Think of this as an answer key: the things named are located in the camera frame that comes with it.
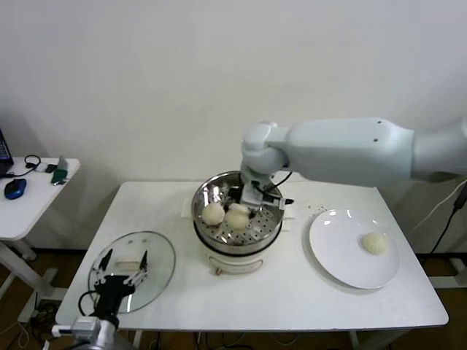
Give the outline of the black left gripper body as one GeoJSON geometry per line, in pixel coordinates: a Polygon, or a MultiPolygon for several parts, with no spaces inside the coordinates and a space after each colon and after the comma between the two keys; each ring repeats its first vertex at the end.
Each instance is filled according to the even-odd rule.
{"type": "Polygon", "coordinates": [[[133,284],[125,283],[128,276],[105,276],[104,282],[95,283],[95,291],[99,295],[95,307],[97,317],[116,316],[125,297],[134,294],[133,284]]]}

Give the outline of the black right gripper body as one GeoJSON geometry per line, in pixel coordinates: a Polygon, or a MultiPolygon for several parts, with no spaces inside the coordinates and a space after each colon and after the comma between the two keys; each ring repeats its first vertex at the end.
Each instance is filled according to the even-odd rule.
{"type": "Polygon", "coordinates": [[[223,205],[231,205],[232,203],[240,204],[242,197],[242,185],[223,186],[223,205]]]}

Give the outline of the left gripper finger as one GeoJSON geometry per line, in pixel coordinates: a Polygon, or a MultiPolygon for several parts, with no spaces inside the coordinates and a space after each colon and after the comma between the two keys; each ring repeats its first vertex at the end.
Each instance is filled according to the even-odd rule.
{"type": "Polygon", "coordinates": [[[105,272],[109,264],[110,258],[112,256],[112,251],[109,250],[100,260],[99,264],[96,267],[91,268],[91,274],[94,276],[93,285],[103,284],[105,282],[105,272]]]}
{"type": "Polygon", "coordinates": [[[130,273],[123,283],[128,286],[138,287],[147,277],[147,266],[147,251],[145,251],[138,268],[130,273]]]}

